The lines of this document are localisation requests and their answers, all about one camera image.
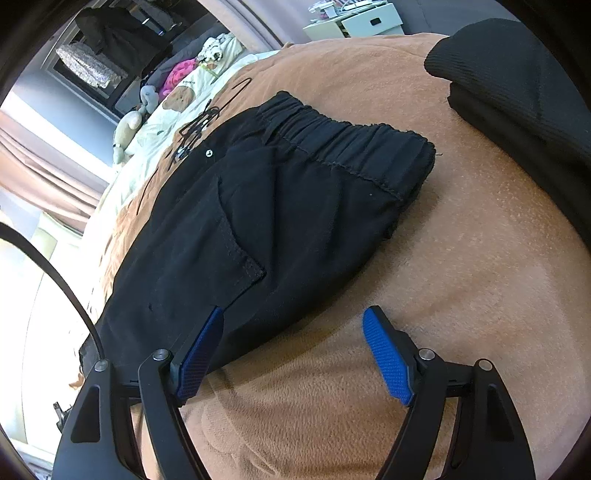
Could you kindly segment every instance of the stuffed animal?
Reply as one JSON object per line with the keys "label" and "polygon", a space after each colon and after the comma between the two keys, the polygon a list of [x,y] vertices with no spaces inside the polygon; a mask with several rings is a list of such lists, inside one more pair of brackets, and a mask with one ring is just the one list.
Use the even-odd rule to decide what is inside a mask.
{"label": "stuffed animal", "polygon": [[126,113],[119,121],[113,135],[113,165],[124,164],[129,160],[125,149],[142,126],[142,114],[138,111]]}
{"label": "stuffed animal", "polygon": [[142,115],[149,116],[154,113],[154,110],[158,107],[160,97],[156,93],[156,88],[152,85],[144,85],[139,91],[139,99],[142,105],[139,107],[139,112]]}

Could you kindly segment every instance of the blue gripper pad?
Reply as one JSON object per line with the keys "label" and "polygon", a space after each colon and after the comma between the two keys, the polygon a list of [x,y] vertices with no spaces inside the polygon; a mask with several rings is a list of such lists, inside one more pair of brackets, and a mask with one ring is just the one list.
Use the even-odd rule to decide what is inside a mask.
{"label": "blue gripper pad", "polygon": [[363,314],[363,334],[380,371],[390,395],[410,405],[414,397],[414,359],[412,353],[401,345],[397,336],[406,334],[395,330],[379,307],[370,307]]}
{"label": "blue gripper pad", "polygon": [[195,340],[180,365],[178,369],[178,389],[175,396],[182,403],[197,395],[213,353],[222,339],[223,324],[223,310],[218,307],[203,325],[197,340]]}

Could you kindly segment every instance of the cable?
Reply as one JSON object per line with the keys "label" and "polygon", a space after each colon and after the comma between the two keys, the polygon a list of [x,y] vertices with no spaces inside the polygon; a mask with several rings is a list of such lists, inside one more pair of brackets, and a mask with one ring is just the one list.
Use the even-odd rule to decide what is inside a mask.
{"label": "cable", "polygon": [[70,300],[71,304],[74,305],[74,308],[82,318],[82,321],[85,323],[86,328],[90,332],[90,336],[92,337],[96,350],[99,352],[99,359],[103,360],[105,358],[105,350],[103,349],[103,344],[100,341],[99,334],[96,331],[95,325],[92,323],[92,320],[86,313],[86,310],[80,303],[80,301],[72,292],[70,286],[66,283],[60,273],[54,268],[54,266],[46,259],[39,250],[35,248],[35,246],[23,237],[20,233],[18,233],[14,228],[6,225],[5,223],[0,222],[0,239],[7,241],[9,244],[14,245],[20,251],[22,251],[27,257],[29,257],[35,265],[37,265],[40,269],[42,269],[49,277],[57,284],[58,287],[62,290],[62,292],[66,295],[67,299]]}

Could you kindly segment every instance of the white nightstand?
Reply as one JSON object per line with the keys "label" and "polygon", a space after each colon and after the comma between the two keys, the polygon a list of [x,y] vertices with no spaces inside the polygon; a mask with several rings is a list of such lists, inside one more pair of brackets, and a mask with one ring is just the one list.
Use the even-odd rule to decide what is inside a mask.
{"label": "white nightstand", "polygon": [[402,20],[393,4],[347,13],[304,27],[311,40],[327,38],[372,37],[373,35],[404,35]]}

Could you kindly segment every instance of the brown fleece blanket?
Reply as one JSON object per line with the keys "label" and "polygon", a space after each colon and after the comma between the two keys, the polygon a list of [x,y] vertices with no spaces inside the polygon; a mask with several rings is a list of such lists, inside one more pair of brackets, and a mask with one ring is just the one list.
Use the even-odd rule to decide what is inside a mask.
{"label": "brown fleece blanket", "polygon": [[[337,120],[412,129],[440,156],[391,240],[326,310],[208,375],[182,414],[213,479],[375,477],[404,418],[361,330],[381,305],[419,347],[444,359],[494,361],[515,401],[539,479],[572,448],[591,412],[591,258],[556,206],[499,148],[448,106],[449,83],[423,60],[441,37],[327,40],[285,48],[242,69],[251,77],[213,127],[279,90]],[[123,211],[105,288],[166,180]],[[448,403],[427,478],[441,471]],[[158,478],[140,417],[150,478]]]}

